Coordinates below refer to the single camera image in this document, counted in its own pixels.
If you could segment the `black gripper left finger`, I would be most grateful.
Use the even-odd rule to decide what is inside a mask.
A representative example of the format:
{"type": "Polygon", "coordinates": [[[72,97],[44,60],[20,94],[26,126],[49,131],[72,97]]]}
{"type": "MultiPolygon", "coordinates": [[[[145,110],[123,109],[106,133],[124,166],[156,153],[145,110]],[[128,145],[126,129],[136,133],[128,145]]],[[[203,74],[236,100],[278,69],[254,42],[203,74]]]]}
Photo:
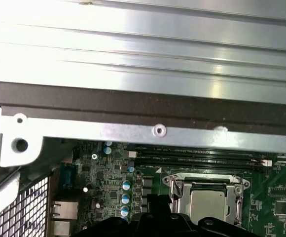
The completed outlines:
{"type": "Polygon", "coordinates": [[[121,217],[110,217],[84,230],[74,237],[152,237],[160,214],[160,196],[147,195],[147,212],[140,213],[130,222],[121,217]]]}

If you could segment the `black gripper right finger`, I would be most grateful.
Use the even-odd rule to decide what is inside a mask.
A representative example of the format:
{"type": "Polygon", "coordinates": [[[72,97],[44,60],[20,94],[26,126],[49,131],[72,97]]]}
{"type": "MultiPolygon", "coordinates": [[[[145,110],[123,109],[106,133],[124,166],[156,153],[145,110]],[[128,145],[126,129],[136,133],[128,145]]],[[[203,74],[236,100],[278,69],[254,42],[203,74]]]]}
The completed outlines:
{"type": "Polygon", "coordinates": [[[214,217],[193,224],[186,215],[172,213],[168,195],[159,196],[159,228],[164,237],[251,237],[253,233],[214,217]]]}

